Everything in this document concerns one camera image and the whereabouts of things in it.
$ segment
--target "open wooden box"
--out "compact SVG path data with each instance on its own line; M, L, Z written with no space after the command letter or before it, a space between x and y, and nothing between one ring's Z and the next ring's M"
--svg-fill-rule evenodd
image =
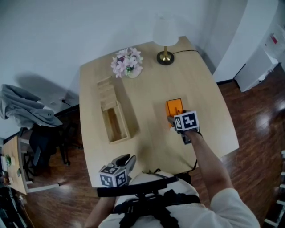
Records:
M111 77L97 83L102 115L111 144L130 139L121 104L117 101Z

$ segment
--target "table top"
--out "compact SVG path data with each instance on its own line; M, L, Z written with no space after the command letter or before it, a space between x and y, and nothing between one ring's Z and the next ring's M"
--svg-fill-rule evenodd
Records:
M12 138L10 141L8 141L6 144L2 147L2 155L9 155L10 157L15 158L15 165L11 165L10 167L7 167L7 172L9 174L9 177L12 177L13 183L11 183L10 187L23 193L27 194L24 181L22 178L22 175L24 175L24 170L22 167L22 162L19 160L19 153L20 153L20 142L18 140L18 137ZM17 171L18 169L21 170L21 175L18 177Z
M201 133L218 157L239 147L235 128L223 96L203 59L197 52L175 54L168 66L156 61L163 47L149 42L137 45L144 57L141 74L134 79L113 79L116 96L122 105L131 139L109 144L105 129L97 82L114 75L109 54L81 66L80 120L84 153L93 187L100 187L98 172L114 158L137 155L131 173L162 171L172 174L188 171L196 157L191 144L169 130L165 102L182 98L185 110L196 110ZM186 37L168 51L194 49Z

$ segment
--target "orange box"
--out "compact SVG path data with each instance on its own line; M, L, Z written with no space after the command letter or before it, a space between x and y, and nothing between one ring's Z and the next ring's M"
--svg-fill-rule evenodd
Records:
M169 100L165 103L166 115L174 117L175 115L179 115L183 113L183 106L181 98Z

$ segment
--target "dark wood floor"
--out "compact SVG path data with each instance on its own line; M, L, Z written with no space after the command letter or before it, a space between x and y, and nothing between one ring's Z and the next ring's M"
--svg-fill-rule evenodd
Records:
M242 200L262 223L280 184L281 150L285 149L285 73L277 67L266 80L241 93L232 82L219 86L231 114L240 148L222 158ZM80 123L79 112L62 118ZM50 168L36 183L64 183L58 189L26 196L26 208L35 227L83 226L97 202L91 187L84 152L69 148L71 166L53 155ZM192 172L202 203L209 205L199 168Z

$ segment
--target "white lampshade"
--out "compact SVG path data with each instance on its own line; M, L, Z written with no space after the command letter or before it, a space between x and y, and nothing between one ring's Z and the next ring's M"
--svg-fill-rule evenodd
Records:
M175 20L171 15L158 15L153 31L153 41L161 46L172 46L178 42Z

